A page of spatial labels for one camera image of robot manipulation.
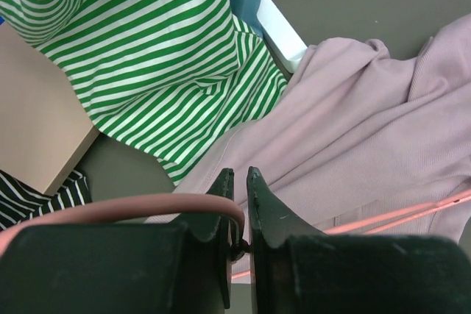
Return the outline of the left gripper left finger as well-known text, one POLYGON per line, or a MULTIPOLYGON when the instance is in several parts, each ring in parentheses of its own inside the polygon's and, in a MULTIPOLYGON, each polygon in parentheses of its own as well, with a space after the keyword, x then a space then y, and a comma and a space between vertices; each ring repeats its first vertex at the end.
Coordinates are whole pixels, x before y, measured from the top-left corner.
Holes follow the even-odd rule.
MULTIPOLYGON (((233 201, 226 168, 205 194, 233 201)), ((21 230, 1 253, 3 313, 223 313, 235 221, 177 213, 21 230)))

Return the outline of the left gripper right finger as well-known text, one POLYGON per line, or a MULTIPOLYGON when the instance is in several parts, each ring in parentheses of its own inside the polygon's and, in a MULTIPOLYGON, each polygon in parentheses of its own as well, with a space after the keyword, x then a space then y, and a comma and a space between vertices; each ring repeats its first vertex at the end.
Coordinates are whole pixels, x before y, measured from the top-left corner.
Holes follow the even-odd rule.
POLYGON ((254 313, 468 313, 470 261, 444 238, 328 235, 247 174, 254 313))

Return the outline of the pink tank top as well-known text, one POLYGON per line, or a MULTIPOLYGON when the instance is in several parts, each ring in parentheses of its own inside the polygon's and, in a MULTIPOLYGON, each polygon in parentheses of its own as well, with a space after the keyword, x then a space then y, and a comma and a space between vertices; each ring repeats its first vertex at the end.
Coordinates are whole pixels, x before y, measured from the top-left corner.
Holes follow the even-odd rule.
POLYGON ((250 167, 322 230, 468 190, 470 17, 409 60, 379 40, 311 46, 275 108, 224 133, 177 192, 204 193, 231 168, 245 207, 250 167))

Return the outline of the pink hanger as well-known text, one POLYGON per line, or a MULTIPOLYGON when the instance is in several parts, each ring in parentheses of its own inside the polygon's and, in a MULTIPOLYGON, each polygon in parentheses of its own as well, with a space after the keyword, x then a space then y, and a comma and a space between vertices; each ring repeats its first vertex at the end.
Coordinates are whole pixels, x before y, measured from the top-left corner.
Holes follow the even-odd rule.
MULTIPOLYGON (((366 232, 368 235, 374 234, 469 201, 470 190, 466 190, 438 202, 425 202, 343 226, 336 226, 328 229, 327 233, 337 235, 380 223, 379 227, 366 232)), ((215 213, 229 217, 230 220, 236 222, 239 228, 244 226, 245 220, 242 209, 234 201, 221 196, 196 193, 130 196, 71 207, 16 224, 1 232, 1 253, 5 253, 9 244, 21 230, 31 226, 107 223, 177 213, 215 213)))

